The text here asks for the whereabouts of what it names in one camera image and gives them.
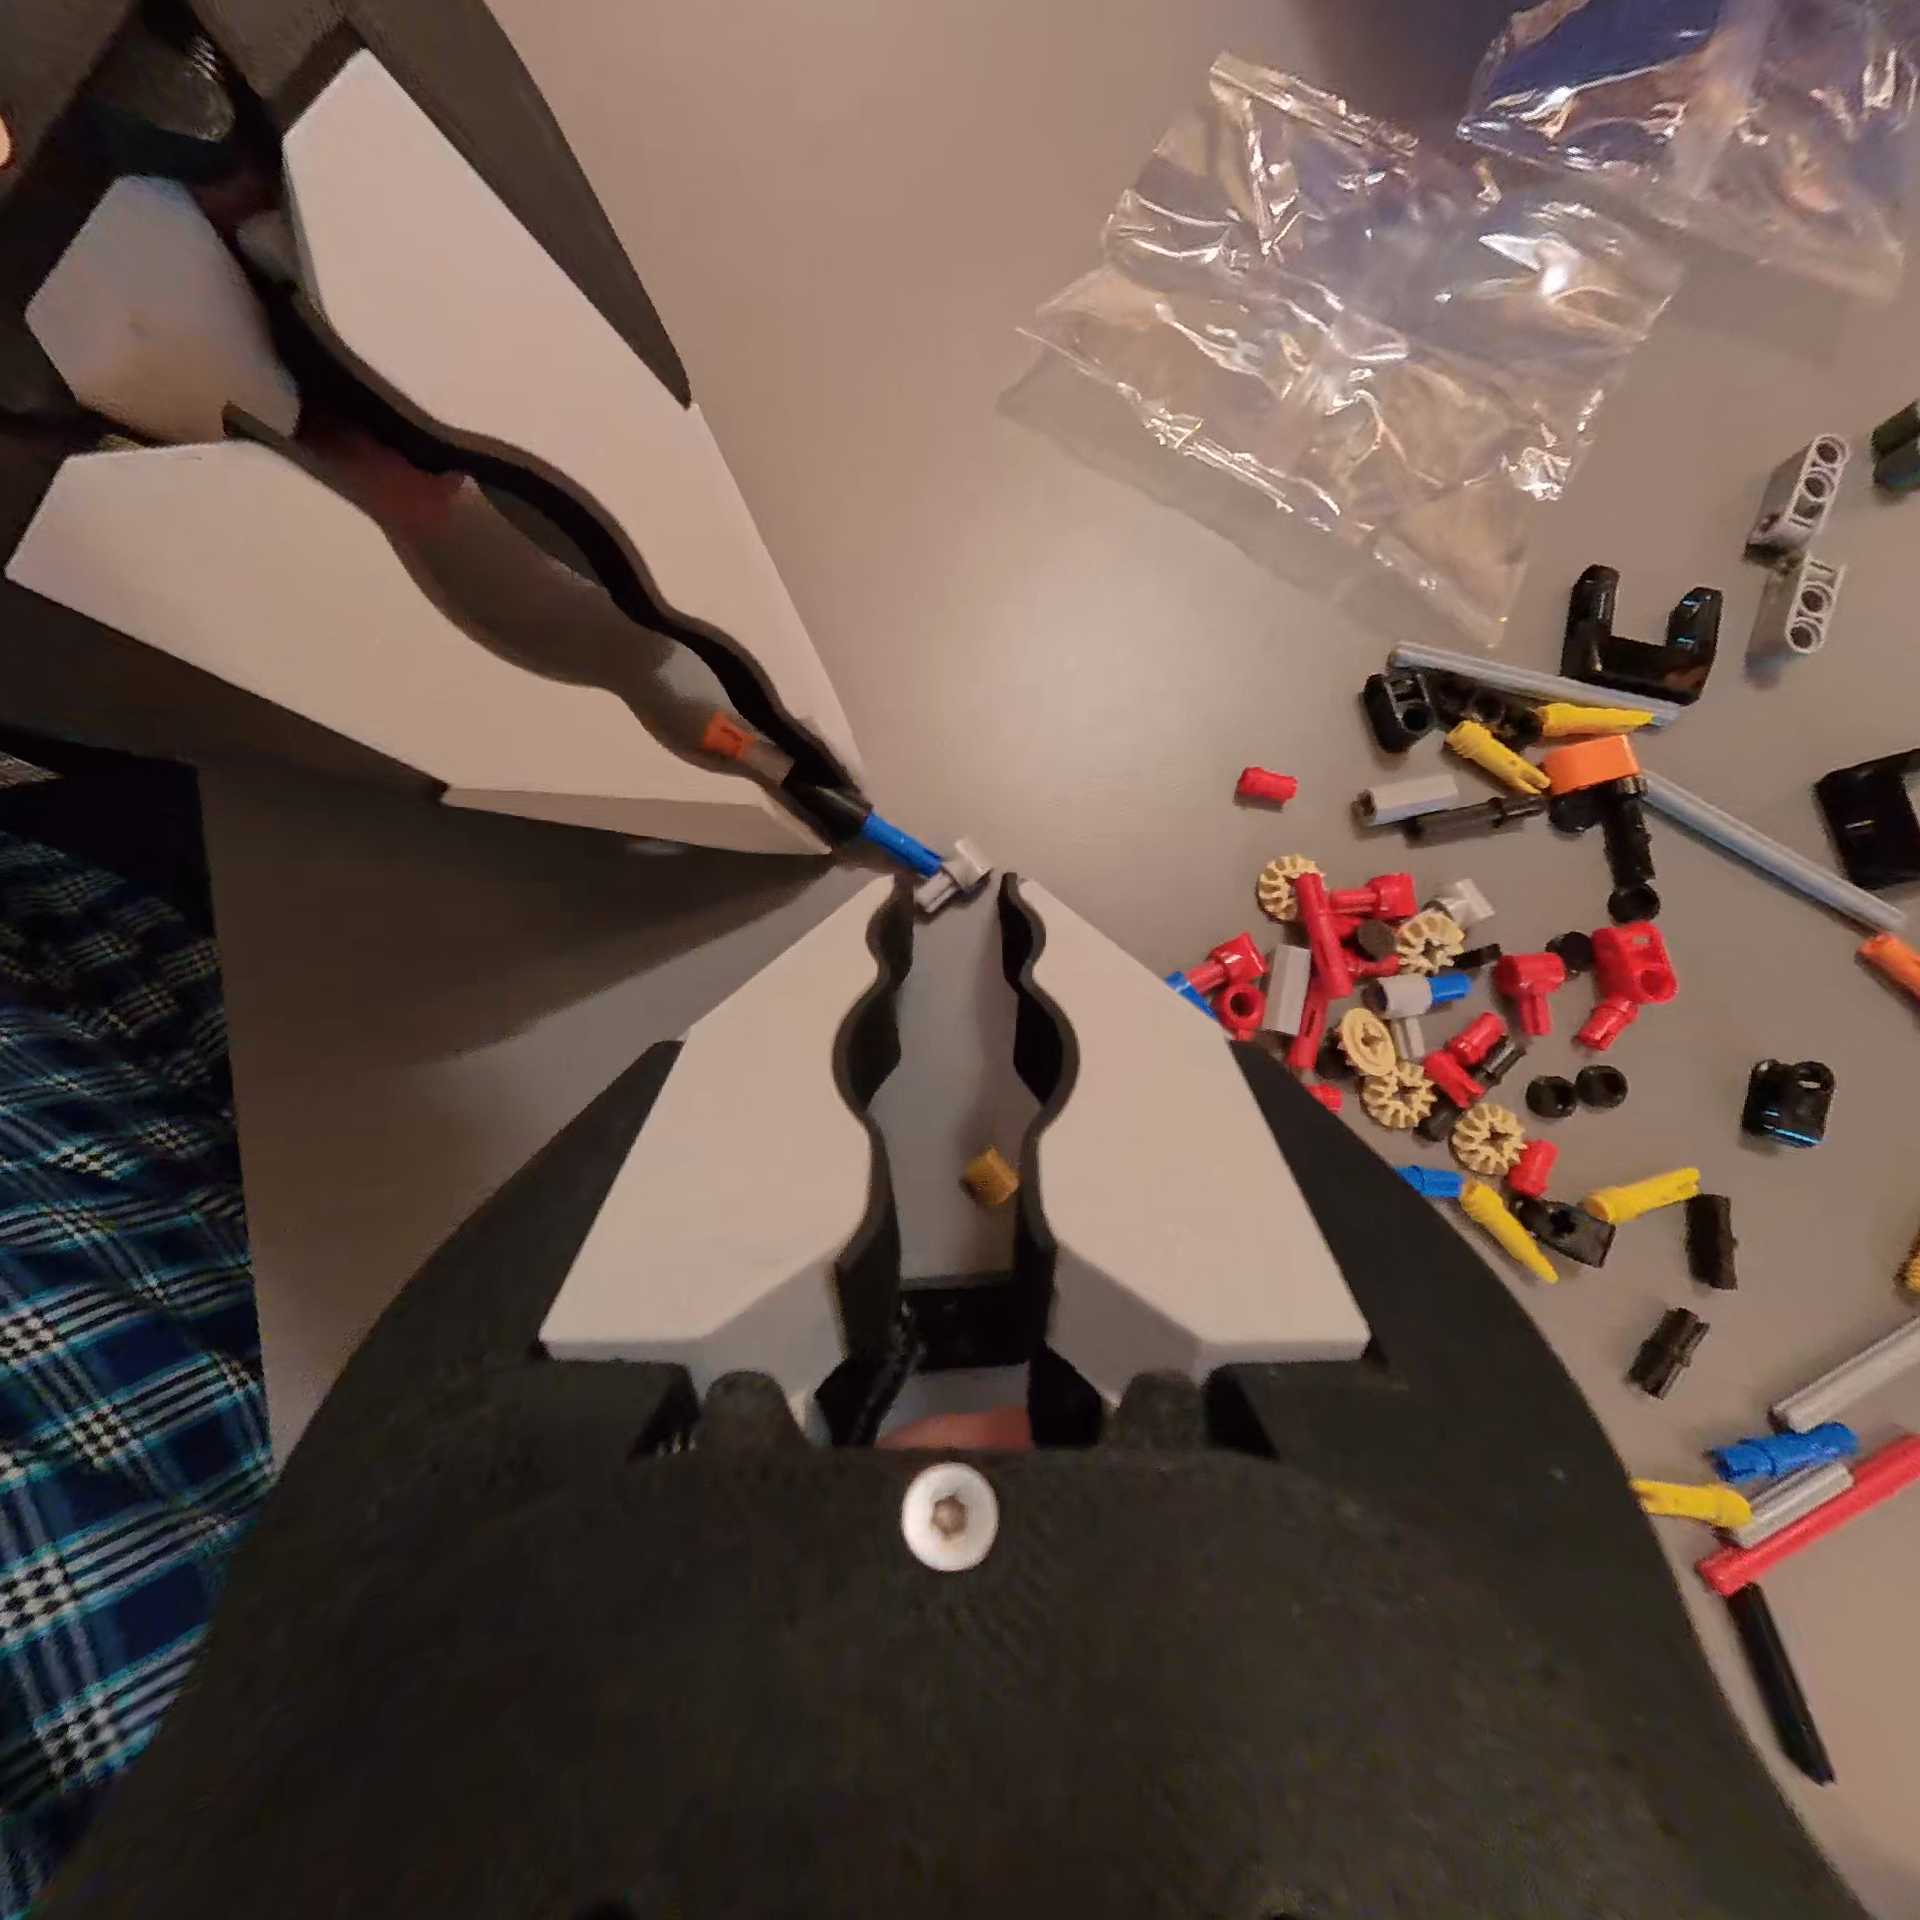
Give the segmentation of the pile of small lego pieces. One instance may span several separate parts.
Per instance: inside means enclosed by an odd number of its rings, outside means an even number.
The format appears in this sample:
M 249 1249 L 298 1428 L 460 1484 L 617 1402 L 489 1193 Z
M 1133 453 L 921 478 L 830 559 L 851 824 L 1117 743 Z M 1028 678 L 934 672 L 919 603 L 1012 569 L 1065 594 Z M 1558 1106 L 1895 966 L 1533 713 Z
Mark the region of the pile of small lego pieces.
M 1585 1061 L 1575 1075 L 1537 1075 L 1522 1090 L 1528 1112 L 1555 1123 L 1582 1108 L 1611 1111 L 1629 1094 L 1608 1051 L 1681 986 L 1653 917 L 1658 896 L 1650 885 L 1648 803 L 1808 896 L 1838 902 L 1844 894 L 1833 877 L 1799 872 L 1776 844 L 1648 779 L 1634 731 L 1650 715 L 1619 706 L 1619 695 L 1610 701 L 1611 708 L 1514 703 L 1489 684 L 1436 701 L 1417 669 L 1371 676 L 1363 695 L 1387 746 L 1412 746 L 1452 718 L 1446 751 L 1503 784 L 1482 803 L 1445 807 L 1456 797 L 1452 779 L 1400 780 L 1363 797 L 1368 824 L 1404 828 L 1413 842 L 1533 819 L 1596 829 L 1615 878 L 1606 926 L 1561 933 L 1540 949 L 1477 948 L 1477 928 L 1494 915 L 1477 883 L 1459 880 L 1423 900 L 1407 872 L 1390 872 L 1339 891 L 1327 887 L 1316 860 L 1284 853 L 1254 887 L 1259 911 L 1286 928 L 1274 953 L 1242 933 L 1194 967 L 1169 973 L 1167 984 L 1230 1040 L 1271 1037 L 1290 1071 L 1322 1071 L 1322 1052 L 1334 1047 L 1343 1066 L 1322 1072 L 1310 1096 L 1338 1112 L 1338 1080 L 1354 1081 L 1374 1123 L 1404 1140 L 1442 1142 L 1454 1171 L 1404 1163 L 1398 1174 L 1474 1222 L 1533 1283 L 1561 1279 L 1555 1259 L 1604 1268 L 1627 1222 L 1677 1214 L 1693 1283 L 1733 1290 L 1733 1200 L 1708 1193 L 1696 1167 L 1599 1186 L 1576 1202 L 1556 1198 L 1556 1144 L 1492 1096 L 1530 1047 L 1552 1037 L 1552 997 L 1570 980 L 1588 980 L 1595 993 L 1571 1034 Z M 1764 1433 L 1711 1449 L 1714 1484 L 1632 1480 L 1645 1515 L 1714 1525 L 1721 1546 L 1696 1573 L 1734 1623 L 1774 1740 L 1817 1787 L 1834 1782 L 1833 1760 L 1765 1600 L 1764 1574 L 1915 1484 L 1915 1433 L 1862 1451 L 1846 1420 L 1912 1369 L 1909 1312 L 1857 1355 L 1776 1400 Z

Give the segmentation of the black lego axle assembly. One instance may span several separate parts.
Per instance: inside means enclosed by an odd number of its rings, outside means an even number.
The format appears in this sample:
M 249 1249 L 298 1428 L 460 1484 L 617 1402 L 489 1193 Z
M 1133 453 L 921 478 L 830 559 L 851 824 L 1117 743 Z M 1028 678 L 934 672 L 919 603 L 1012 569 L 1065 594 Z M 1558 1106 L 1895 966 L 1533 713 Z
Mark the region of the black lego axle assembly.
M 881 851 L 919 878 L 941 872 L 944 853 L 892 824 L 851 783 L 808 779 L 794 756 L 736 715 L 714 708 L 697 746 L 769 788 L 826 848 Z

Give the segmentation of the large clear plastic bag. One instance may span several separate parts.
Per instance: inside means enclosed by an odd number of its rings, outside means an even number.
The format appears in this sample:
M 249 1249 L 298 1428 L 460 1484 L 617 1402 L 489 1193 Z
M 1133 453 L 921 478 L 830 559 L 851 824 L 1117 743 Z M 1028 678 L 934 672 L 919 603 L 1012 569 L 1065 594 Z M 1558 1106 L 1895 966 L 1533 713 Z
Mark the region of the large clear plastic bag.
M 1495 648 L 1678 279 L 1575 189 L 1225 51 L 1020 332 L 1143 491 L 1377 621 Z

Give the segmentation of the person's plaid shirt torso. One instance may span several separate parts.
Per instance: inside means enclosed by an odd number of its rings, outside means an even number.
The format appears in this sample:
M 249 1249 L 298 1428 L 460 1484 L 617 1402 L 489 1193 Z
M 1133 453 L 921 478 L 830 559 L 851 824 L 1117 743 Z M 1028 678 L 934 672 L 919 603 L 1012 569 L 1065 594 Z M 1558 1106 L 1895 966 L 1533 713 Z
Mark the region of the person's plaid shirt torso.
M 269 1484 L 217 945 L 5 834 L 5 1916 L 155 1735 Z

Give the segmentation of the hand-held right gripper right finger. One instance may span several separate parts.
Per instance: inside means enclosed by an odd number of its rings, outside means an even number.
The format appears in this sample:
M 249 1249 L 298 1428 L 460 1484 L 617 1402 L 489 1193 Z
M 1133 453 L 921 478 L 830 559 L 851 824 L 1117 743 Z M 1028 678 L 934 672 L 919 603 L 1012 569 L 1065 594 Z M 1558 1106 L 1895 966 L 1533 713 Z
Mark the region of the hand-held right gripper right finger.
M 1095 1444 L 1130 1389 L 1226 1444 L 1283 1402 L 1366 1392 L 1371 1328 L 1207 1013 L 1028 877 L 998 885 L 1037 1444 Z

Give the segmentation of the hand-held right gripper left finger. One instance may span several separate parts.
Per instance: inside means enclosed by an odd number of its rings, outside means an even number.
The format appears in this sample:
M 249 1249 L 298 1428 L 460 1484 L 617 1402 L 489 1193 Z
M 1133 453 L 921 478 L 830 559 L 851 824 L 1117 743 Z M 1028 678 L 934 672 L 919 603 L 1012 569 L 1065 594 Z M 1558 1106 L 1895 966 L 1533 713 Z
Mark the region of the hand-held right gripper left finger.
M 556 1360 L 771 1377 L 868 1443 L 899 1389 L 900 1238 L 872 1099 L 900 1059 L 913 910 L 872 878 L 654 1047 L 664 1076 L 546 1309 Z

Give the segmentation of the black lego fork connector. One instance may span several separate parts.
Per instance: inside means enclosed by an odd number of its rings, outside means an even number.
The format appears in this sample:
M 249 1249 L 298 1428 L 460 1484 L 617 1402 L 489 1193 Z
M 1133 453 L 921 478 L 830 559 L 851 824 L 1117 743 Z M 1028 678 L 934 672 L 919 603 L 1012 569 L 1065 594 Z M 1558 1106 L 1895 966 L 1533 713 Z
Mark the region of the black lego fork connector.
M 1840 766 L 1812 783 L 1844 877 L 1865 891 L 1917 883 L 1917 749 Z
M 1561 673 L 1625 697 L 1693 705 L 1716 659 L 1723 613 L 1720 589 L 1696 586 L 1667 613 L 1662 640 L 1632 640 L 1616 631 L 1619 570 L 1590 563 L 1570 591 Z

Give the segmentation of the grey lego beam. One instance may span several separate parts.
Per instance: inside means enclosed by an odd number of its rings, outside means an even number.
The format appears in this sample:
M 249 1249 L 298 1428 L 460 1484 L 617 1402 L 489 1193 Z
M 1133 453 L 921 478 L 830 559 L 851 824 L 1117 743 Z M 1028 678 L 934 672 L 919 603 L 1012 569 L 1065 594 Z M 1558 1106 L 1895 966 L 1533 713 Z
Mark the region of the grey lego beam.
M 1764 487 L 1746 532 L 1746 558 L 1783 567 L 1803 555 L 1833 510 L 1849 458 L 1851 446 L 1840 434 L 1812 436 L 1788 454 Z
M 1802 553 L 1774 569 L 1762 594 L 1746 645 L 1746 663 L 1757 673 L 1810 659 L 1827 645 L 1846 567 Z

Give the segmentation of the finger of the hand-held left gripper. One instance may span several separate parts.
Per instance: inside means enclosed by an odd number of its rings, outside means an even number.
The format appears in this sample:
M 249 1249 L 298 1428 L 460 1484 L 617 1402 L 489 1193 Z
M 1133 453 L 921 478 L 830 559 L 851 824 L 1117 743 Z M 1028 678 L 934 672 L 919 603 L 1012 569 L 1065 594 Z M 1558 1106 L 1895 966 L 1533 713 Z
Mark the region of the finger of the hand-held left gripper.
M 370 48 L 280 132 L 315 330 L 457 465 L 521 497 L 638 627 L 697 654 L 801 780 L 851 724 L 696 403 L 682 401 Z
M 792 751 L 466 474 L 309 443 L 262 301 L 185 186 L 122 175 L 27 301 L 134 431 L 65 458 L 6 559 L 63 610 L 433 780 L 446 804 L 775 856 L 823 837 Z

